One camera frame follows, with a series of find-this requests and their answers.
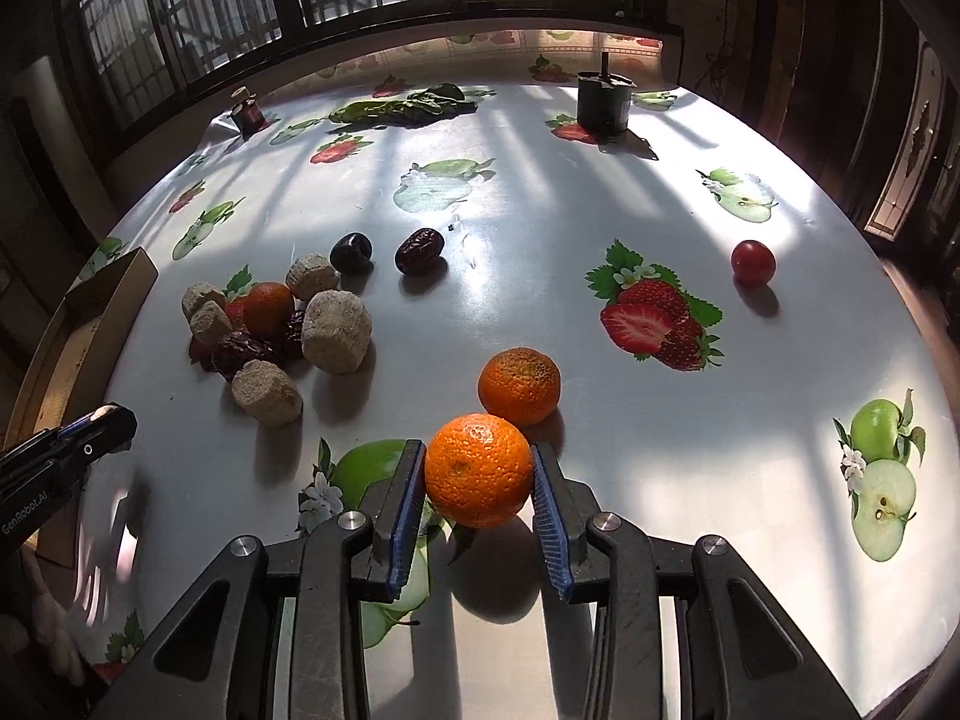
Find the strawberry print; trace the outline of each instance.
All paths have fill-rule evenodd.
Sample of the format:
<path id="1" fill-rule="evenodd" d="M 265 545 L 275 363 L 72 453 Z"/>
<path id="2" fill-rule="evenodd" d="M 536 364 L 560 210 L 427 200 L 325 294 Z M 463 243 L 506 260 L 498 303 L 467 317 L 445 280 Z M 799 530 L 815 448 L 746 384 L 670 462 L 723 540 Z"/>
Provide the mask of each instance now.
<path id="1" fill-rule="evenodd" d="M 577 124 L 577 119 L 565 113 L 558 114 L 558 116 L 555 116 L 553 119 L 549 119 L 546 125 L 550 127 L 550 131 L 554 135 L 558 138 L 563 138 L 565 141 L 592 143 L 594 146 L 599 143 L 597 138 L 594 138 L 586 129 L 583 129 Z"/>
<path id="2" fill-rule="evenodd" d="M 317 149 L 317 153 L 310 157 L 310 163 L 313 165 L 328 164 L 330 162 L 340 162 L 347 159 L 354 151 L 364 146 L 369 146 L 373 141 L 365 141 L 362 135 L 341 135 L 334 141 L 324 143 Z"/>
<path id="3" fill-rule="evenodd" d="M 407 84 L 406 79 L 398 79 L 395 76 L 387 76 L 381 84 L 376 87 L 373 87 L 373 98 L 392 98 L 395 95 L 405 92 L 407 89 L 410 89 L 410 85 Z"/>
<path id="4" fill-rule="evenodd" d="M 600 322 L 610 340 L 631 354 L 654 354 L 673 330 L 673 319 L 655 306 L 626 303 L 607 306 Z"/>
<path id="5" fill-rule="evenodd" d="M 530 77 L 534 81 L 547 83 L 565 83 L 577 77 L 573 73 L 566 73 L 560 65 L 551 62 L 544 55 L 536 57 L 536 62 L 527 70 L 530 71 Z"/>
<path id="6" fill-rule="evenodd" d="M 640 279 L 623 290 L 616 298 L 618 303 L 646 303 L 665 312 L 674 322 L 690 316 L 690 309 L 680 290 L 661 279 Z"/>
<path id="7" fill-rule="evenodd" d="M 224 313 L 230 320 L 234 330 L 246 330 L 247 326 L 243 321 L 243 298 L 234 298 L 224 306 Z"/>
<path id="8" fill-rule="evenodd" d="M 708 365 L 720 365 L 712 359 L 723 357 L 723 352 L 710 346 L 714 341 L 719 338 L 705 335 L 699 322 L 687 317 L 674 325 L 653 356 L 673 370 L 703 370 Z"/>
<path id="9" fill-rule="evenodd" d="M 194 199 L 194 197 L 198 196 L 198 194 L 200 194 L 200 192 L 203 191 L 203 189 L 205 189 L 205 187 L 203 186 L 205 183 L 206 181 L 204 179 L 201 179 L 192 187 L 190 187 L 190 189 L 188 189 L 183 194 L 181 194 L 176 199 L 176 202 L 174 202 L 174 204 L 170 206 L 170 209 L 167 211 L 167 213 L 175 214 L 177 211 L 181 210 L 181 208 L 185 208 L 187 205 L 189 205 L 190 201 Z"/>
<path id="10" fill-rule="evenodd" d="M 638 361 L 650 357 L 673 370 L 717 367 L 723 352 L 720 338 L 704 328 L 723 319 L 723 312 L 690 295 L 677 274 L 656 263 L 645 263 L 619 241 L 607 249 L 607 261 L 589 271 L 587 282 L 597 298 L 606 300 L 600 312 L 611 341 Z"/>

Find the metal screw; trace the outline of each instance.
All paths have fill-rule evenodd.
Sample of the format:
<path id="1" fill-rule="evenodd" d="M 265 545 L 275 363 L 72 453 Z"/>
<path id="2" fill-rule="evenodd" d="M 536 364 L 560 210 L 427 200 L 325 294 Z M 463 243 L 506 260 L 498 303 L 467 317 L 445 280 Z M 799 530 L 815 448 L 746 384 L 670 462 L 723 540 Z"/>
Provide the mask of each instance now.
<path id="1" fill-rule="evenodd" d="M 700 546 L 704 548 L 704 552 L 706 552 L 707 555 L 726 555 L 727 550 L 730 549 L 726 538 L 723 538 L 723 536 L 714 536 L 712 533 L 701 539 Z"/>
<path id="2" fill-rule="evenodd" d="M 593 526 L 598 531 L 616 531 L 622 524 L 623 520 L 613 512 L 600 512 L 593 516 Z"/>
<path id="3" fill-rule="evenodd" d="M 344 512 L 337 517 L 337 524 L 344 531 L 355 531 L 367 523 L 367 516 L 363 512 Z"/>
<path id="4" fill-rule="evenodd" d="M 256 539 L 253 536 L 237 536 L 230 542 L 230 552 L 237 557 L 246 557 L 256 552 Z"/>

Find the cardboard box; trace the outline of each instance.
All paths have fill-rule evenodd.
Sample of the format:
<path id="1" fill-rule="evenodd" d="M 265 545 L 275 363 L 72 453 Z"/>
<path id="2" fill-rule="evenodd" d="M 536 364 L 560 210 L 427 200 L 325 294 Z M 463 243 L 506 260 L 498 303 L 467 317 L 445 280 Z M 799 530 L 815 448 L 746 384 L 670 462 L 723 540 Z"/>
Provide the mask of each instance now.
<path id="1" fill-rule="evenodd" d="M 4 449 L 104 404 L 120 352 L 156 280 L 157 268 L 138 248 L 66 293 L 27 369 Z M 74 496 L 40 528 L 37 555 L 75 568 L 77 517 Z"/>

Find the green apple print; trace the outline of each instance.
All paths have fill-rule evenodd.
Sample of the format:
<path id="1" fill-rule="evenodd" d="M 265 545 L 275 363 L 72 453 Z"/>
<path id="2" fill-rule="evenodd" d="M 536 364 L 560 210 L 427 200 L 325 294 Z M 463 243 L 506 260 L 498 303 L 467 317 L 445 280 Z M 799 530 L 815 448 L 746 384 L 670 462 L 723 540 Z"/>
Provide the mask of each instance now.
<path id="1" fill-rule="evenodd" d="M 228 200 L 200 214 L 195 223 L 191 224 L 190 228 L 184 233 L 184 237 L 176 242 L 173 253 L 174 259 L 182 260 L 191 251 L 195 250 L 195 248 L 205 241 L 206 237 L 213 232 L 213 228 L 216 225 L 233 215 L 234 209 L 240 205 L 243 200 L 243 197 L 236 202 Z"/>
<path id="2" fill-rule="evenodd" d="M 673 107 L 677 96 L 669 92 L 635 92 L 634 103 L 648 111 L 666 111 Z"/>
<path id="3" fill-rule="evenodd" d="M 410 172 L 400 177 L 400 187 L 394 192 L 397 207 L 410 214 L 442 211 L 455 202 L 467 198 L 472 191 L 470 181 L 477 176 L 488 181 L 496 173 L 486 170 L 493 159 L 475 162 L 472 159 L 445 159 L 420 166 L 416 162 Z"/>
<path id="4" fill-rule="evenodd" d="M 771 191 L 755 176 L 741 176 L 726 167 L 717 167 L 709 173 L 697 172 L 724 211 L 753 223 L 769 220 L 776 202 Z"/>
<path id="5" fill-rule="evenodd" d="M 383 479 L 389 479 L 397 470 L 400 455 L 406 440 L 384 439 L 378 442 L 364 443 L 353 447 L 347 454 L 333 464 L 330 461 L 330 447 L 324 439 L 320 439 L 320 448 L 317 453 L 317 462 L 313 466 L 313 481 L 309 487 L 320 490 L 320 500 L 325 506 L 330 504 L 327 517 L 347 509 L 358 509 L 369 485 Z M 299 511 L 304 521 L 304 504 L 315 495 L 310 495 L 305 489 L 299 494 Z M 361 602 L 361 628 L 363 631 L 364 649 L 378 645 L 395 625 L 406 624 L 404 618 L 420 608 L 430 594 L 430 572 L 427 564 L 426 545 L 429 538 L 439 529 L 429 530 L 428 527 L 437 523 L 438 518 L 429 503 L 424 503 L 424 513 L 419 524 L 416 550 L 410 565 L 410 576 L 407 584 L 400 591 L 400 598 L 390 604 Z M 304 528 L 299 523 L 296 529 L 301 536 L 308 536 L 316 524 L 307 523 Z"/>
<path id="6" fill-rule="evenodd" d="M 926 432 L 913 421 L 913 391 L 908 389 L 899 408 L 885 398 L 865 403 L 851 420 L 850 432 L 833 420 L 843 459 L 840 470 L 851 498 L 853 536 L 873 560 L 896 555 L 917 497 L 917 484 L 907 467 L 911 447 L 918 467 L 926 451 Z"/>
<path id="7" fill-rule="evenodd" d="M 113 262 L 119 257 L 123 253 L 124 247 L 126 247 L 126 244 L 119 238 L 104 238 L 99 247 L 96 248 L 96 251 L 90 255 L 90 259 L 88 259 L 80 269 L 78 279 L 80 279 L 80 281 L 88 280 L 90 276 L 96 274 L 104 265 Z"/>
<path id="8" fill-rule="evenodd" d="M 306 119 L 303 122 L 297 122 L 296 124 L 291 124 L 285 129 L 281 129 L 280 132 L 277 132 L 274 137 L 270 138 L 271 146 L 279 146 L 281 143 L 286 143 L 287 141 L 292 141 L 296 136 L 304 134 L 306 130 L 310 127 L 315 127 L 316 124 L 323 122 L 323 119 Z"/>

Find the dark cherry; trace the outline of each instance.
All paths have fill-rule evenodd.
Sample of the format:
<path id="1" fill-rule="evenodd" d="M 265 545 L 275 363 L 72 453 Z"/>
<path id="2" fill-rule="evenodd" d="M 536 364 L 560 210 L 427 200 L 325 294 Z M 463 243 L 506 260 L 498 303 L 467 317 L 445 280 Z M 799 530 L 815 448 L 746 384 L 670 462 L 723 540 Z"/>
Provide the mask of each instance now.
<path id="1" fill-rule="evenodd" d="M 363 233 L 344 235 L 330 250 L 330 265 L 341 274 L 363 274 L 370 267 L 373 246 Z"/>

